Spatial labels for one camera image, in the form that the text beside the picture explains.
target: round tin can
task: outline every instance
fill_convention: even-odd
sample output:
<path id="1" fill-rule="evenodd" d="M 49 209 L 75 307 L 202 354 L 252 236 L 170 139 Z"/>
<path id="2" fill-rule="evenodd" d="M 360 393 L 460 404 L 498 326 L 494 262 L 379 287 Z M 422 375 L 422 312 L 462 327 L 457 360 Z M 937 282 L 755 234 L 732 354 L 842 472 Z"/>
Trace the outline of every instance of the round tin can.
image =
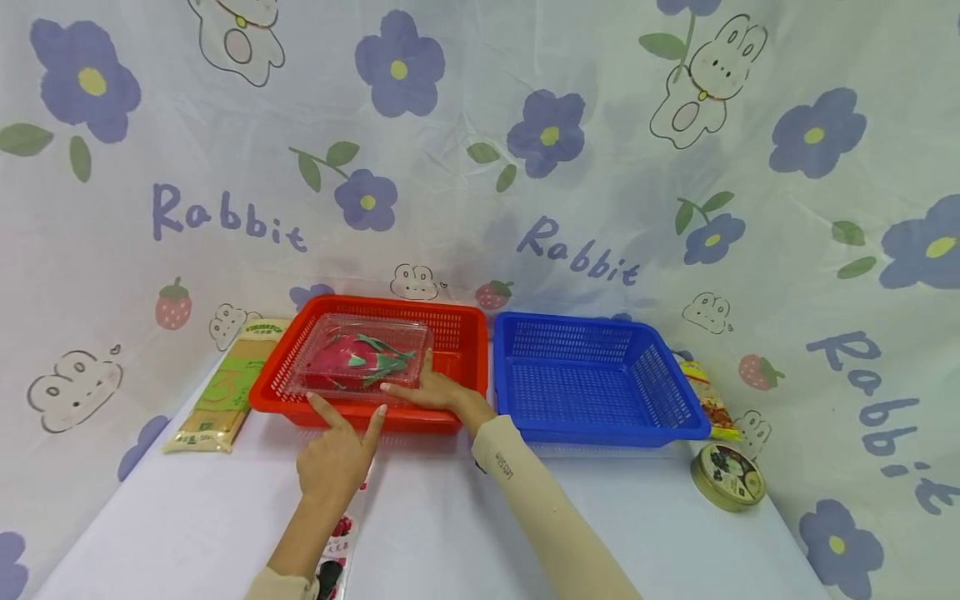
<path id="1" fill-rule="evenodd" d="M 690 464 L 690 474 L 707 500 L 732 513 L 746 511 L 767 495 L 756 463 L 726 444 L 705 445 Z"/>

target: blue plastic basket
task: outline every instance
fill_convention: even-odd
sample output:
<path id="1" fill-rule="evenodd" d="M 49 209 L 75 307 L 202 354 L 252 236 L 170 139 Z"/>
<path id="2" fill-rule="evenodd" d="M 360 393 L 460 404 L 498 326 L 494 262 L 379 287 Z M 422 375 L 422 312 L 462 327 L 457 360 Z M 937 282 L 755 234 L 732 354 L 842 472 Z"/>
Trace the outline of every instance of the blue plastic basket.
<path id="1" fill-rule="evenodd" d="M 501 313 L 496 408 L 528 442 L 659 447 L 703 440 L 707 415 L 649 325 Z"/>

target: strawberry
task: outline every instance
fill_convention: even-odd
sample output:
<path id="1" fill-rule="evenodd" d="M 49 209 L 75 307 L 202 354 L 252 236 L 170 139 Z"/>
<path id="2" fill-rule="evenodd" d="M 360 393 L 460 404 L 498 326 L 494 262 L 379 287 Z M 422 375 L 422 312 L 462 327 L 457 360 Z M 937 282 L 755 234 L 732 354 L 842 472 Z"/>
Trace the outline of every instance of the strawberry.
<path id="1" fill-rule="evenodd" d="M 510 286 L 514 283 L 508 281 L 504 283 L 503 281 L 491 281 L 486 285 L 481 285 L 474 295 L 477 299 L 477 303 L 480 304 L 480 308 L 484 310 L 499 310 L 507 305 L 507 302 L 510 301 Z"/>
<path id="2" fill-rule="evenodd" d="M 160 290 L 160 298 L 156 301 L 156 324 L 176 331 L 186 324 L 192 307 L 190 294 L 180 285 L 180 278 L 177 277 L 173 285 Z"/>
<path id="3" fill-rule="evenodd" d="M 786 375 L 774 369 L 770 361 L 762 356 L 748 354 L 740 359 L 740 378 L 755 390 L 769 392 L 777 387 L 778 379 L 785 377 Z"/>

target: clear plastic container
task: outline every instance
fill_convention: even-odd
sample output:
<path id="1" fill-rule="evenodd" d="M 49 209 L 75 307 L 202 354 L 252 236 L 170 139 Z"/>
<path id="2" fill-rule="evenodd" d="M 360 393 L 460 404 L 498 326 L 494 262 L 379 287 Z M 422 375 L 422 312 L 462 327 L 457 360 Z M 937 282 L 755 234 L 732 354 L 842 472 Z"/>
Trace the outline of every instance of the clear plastic container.
<path id="1" fill-rule="evenodd" d="M 422 323 L 330 313 L 319 318 L 300 349 L 287 393 L 397 402 L 380 383 L 420 384 L 433 334 Z"/>

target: red plastic basket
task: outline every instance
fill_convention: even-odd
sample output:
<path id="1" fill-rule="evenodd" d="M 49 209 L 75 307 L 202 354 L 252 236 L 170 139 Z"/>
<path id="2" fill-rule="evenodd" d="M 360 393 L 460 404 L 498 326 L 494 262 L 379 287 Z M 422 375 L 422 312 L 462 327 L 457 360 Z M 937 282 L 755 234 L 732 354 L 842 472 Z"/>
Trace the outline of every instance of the red plastic basket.
<path id="1" fill-rule="evenodd" d="M 283 392 L 297 353 L 324 313 L 405 319 L 427 324 L 433 331 L 434 371 L 486 396 L 487 324 L 484 314 L 476 308 L 358 296 L 317 296 L 303 307 L 263 366 L 250 389 L 253 409 L 283 415 L 300 427 L 325 426 L 324 420 L 306 401 L 306 396 Z M 378 405 L 376 402 L 336 398 L 329 401 L 357 429 L 367 427 Z M 391 406 L 383 430 L 454 435 L 460 427 L 461 423 L 453 413 L 423 410 L 406 404 Z"/>

